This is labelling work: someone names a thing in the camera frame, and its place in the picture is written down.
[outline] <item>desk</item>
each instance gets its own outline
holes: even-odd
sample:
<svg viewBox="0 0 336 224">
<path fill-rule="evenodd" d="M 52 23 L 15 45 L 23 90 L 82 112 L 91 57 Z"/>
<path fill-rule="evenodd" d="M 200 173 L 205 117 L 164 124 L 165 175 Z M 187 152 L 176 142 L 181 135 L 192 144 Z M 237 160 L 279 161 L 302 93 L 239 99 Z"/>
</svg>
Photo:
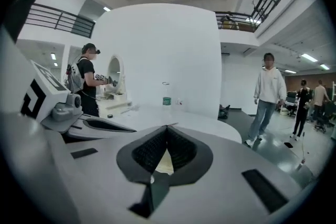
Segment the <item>desk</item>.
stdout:
<svg viewBox="0 0 336 224">
<path fill-rule="evenodd" d="M 137 131 L 178 123 L 178 127 L 216 135 L 238 143 L 241 143 L 242 139 L 236 129 L 224 122 L 178 110 L 164 111 L 162 107 L 140 106 L 138 111 L 117 114 L 108 120 Z"/>
</svg>

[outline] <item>person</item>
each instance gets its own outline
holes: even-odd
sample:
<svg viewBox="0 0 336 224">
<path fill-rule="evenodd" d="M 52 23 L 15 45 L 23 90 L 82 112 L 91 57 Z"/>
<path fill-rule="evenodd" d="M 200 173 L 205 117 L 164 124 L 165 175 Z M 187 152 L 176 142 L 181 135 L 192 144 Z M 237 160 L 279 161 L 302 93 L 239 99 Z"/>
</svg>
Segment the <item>person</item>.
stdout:
<svg viewBox="0 0 336 224">
<path fill-rule="evenodd" d="M 299 101 L 298 111 L 296 113 L 296 122 L 295 122 L 294 132 L 290 136 L 290 138 L 294 138 L 296 141 L 299 141 L 300 139 L 304 124 L 307 119 L 308 110 L 310 107 L 310 101 L 312 99 L 312 93 L 311 93 L 311 90 L 307 87 L 306 80 L 303 79 L 301 81 L 301 86 L 302 88 L 298 91 L 298 94 L 297 94 L 298 98 L 300 98 L 300 101 Z M 296 135 L 299 124 L 300 124 L 299 133 L 298 135 Z"/>
<path fill-rule="evenodd" d="M 326 97 L 327 101 L 330 102 L 330 99 L 327 95 L 325 87 L 322 86 L 322 80 L 319 80 L 319 85 L 315 88 L 314 91 L 314 129 L 316 129 L 317 118 L 320 116 L 322 111 L 323 99 Z"/>
<path fill-rule="evenodd" d="M 77 63 L 79 73 L 85 80 L 83 90 L 77 92 L 81 97 L 81 105 L 84 114 L 99 117 L 99 109 L 96 103 L 96 86 L 108 84 L 108 79 L 95 80 L 95 69 L 92 60 L 96 60 L 100 51 L 92 43 L 87 43 L 82 48 L 82 55 Z"/>
<path fill-rule="evenodd" d="M 274 67 L 274 56 L 271 53 L 264 55 L 265 68 L 259 74 L 256 90 L 254 94 L 255 104 L 259 99 L 257 115 L 248 132 L 248 140 L 245 143 L 252 146 L 261 135 L 272 117 L 272 114 L 279 101 L 279 105 L 284 104 L 287 90 L 285 81 L 278 69 Z"/>
</svg>

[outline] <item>ceiling light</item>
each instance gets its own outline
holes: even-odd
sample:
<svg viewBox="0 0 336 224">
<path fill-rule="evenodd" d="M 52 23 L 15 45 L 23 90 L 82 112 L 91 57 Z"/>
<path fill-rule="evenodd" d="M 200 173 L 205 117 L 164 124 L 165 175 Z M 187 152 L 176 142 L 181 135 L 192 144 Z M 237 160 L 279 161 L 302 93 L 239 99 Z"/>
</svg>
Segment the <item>ceiling light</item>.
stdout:
<svg viewBox="0 0 336 224">
<path fill-rule="evenodd" d="M 249 19 L 249 18 L 247 18 L 246 21 L 247 21 L 247 22 L 251 22 L 251 23 L 254 22 L 254 23 L 257 24 L 257 25 L 258 25 L 258 24 L 261 24 L 261 21 L 259 21 L 259 20 L 253 20 L 253 19 Z"/>
<path fill-rule="evenodd" d="M 292 73 L 292 74 L 296 74 L 296 72 L 291 71 L 291 70 L 285 70 L 285 72 L 287 72 L 287 73 Z"/>
<path fill-rule="evenodd" d="M 308 54 L 303 54 L 302 57 L 305 57 L 306 59 L 312 61 L 312 62 L 317 62 L 317 60 L 313 57 L 311 57 L 310 55 Z"/>
<path fill-rule="evenodd" d="M 320 65 L 320 67 L 322 67 L 324 70 L 329 70 L 330 68 L 327 67 L 326 65 Z"/>
</svg>

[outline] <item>gray floor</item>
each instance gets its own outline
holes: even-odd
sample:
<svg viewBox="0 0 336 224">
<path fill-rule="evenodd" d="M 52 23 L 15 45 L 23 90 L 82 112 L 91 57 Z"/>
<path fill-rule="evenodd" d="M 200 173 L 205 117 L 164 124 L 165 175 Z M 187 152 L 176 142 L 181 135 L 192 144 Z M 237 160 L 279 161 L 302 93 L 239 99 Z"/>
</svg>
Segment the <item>gray floor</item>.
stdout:
<svg viewBox="0 0 336 224">
<path fill-rule="evenodd" d="M 245 141 L 253 117 L 240 110 L 230 110 L 228 119 L 222 121 L 234 127 Z M 311 123 L 306 123 L 304 139 L 297 142 L 289 137 L 293 132 L 294 124 L 295 118 L 275 112 L 263 139 L 256 141 L 252 150 L 288 173 L 304 188 L 319 176 L 335 142 L 330 139 L 331 129 L 327 129 L 326 134 L 322 134 L 313 130 Z M 293 148 L 289 149 L 284 142 L 291 143 Z M 302 144 L 306 160 L 304 165 L 300 165 L 303 159 Z"/>
</svg>

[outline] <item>white curved wall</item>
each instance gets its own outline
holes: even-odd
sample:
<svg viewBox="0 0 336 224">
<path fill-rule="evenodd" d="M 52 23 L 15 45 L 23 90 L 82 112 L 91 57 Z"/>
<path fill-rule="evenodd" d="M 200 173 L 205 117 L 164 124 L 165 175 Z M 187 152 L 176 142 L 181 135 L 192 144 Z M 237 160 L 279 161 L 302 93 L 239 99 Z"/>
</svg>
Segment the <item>white curved wall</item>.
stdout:
<svg viewBox="0 0 336 224">
<path fill-rule="evenodd" d="M 161 106 L 168 81 L 186 111 L 217 118 L 222 68 L 213 12 L 174 4 L 118 8 L 98 20 L 91 41 L 101 50 L 96 73 L 107 73 L 113 54 L 123 59 L 133 103 Z"/>
</svg>

